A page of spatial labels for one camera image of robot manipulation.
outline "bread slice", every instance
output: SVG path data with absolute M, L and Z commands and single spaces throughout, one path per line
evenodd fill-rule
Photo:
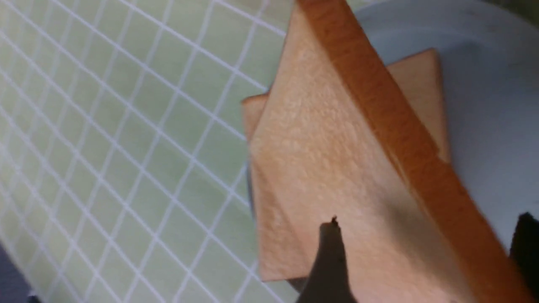
M 389 65 L 388 70 L 420 121 L 438 144 L 440 158 L 449 161 L 450 150 L 437 51 L 429 49 L 409 56 Z M 268 97 L 269 94 L 256 95 L 246 98 L 241 103 L 248 143 L 258 125 Z M 266 201 L 264 197 L 260 198 L 260 202 L 254 203 L 256 205 L 264 203 L 271 209 L 272 216 L 282 216 L 279 206 L 269 205 L 270 201 Z M 262 280 L 294 279 L 309 273 L 308 264 L 301 261 L 304 256 L 290 226 L 278 225 L 259 229 L 258 242 L 263 247 L 259 252 L 259 273 Z
M 298 0 L 250 152 L 309 265 L 338 217 L 358 301 L 533 302 L 345 0 Z

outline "plate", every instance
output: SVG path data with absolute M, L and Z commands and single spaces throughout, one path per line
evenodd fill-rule
M 453 168 L 508 249 L 518 216 L 539 217 L 539 31 L 468 0 L 391 0 L 356 17 L 386 64 L 441 57 Z

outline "dark object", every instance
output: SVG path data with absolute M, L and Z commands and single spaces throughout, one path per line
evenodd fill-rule
M 524 281 L 539 301 L 539 221 L 526 212 L 519 216 L 509 250 Z
M 337 218 L 320 225 L 313 268 L 296 303 L 357 303 L 348 284 L 346 253 Z
M 39 298 L 36 297 L 35 295 L 31 296 L 31 297 L 28 297 L 28 301 L 27 303 L 41 303 L 41 301 L 39 301 Z

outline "white plate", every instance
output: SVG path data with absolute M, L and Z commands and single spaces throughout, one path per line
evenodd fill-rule
M 508 247 L 539 217 L 539 31 L 467 0 L 393 0 L 356 14 L 386 64 L 441 55 L 453 167 Z

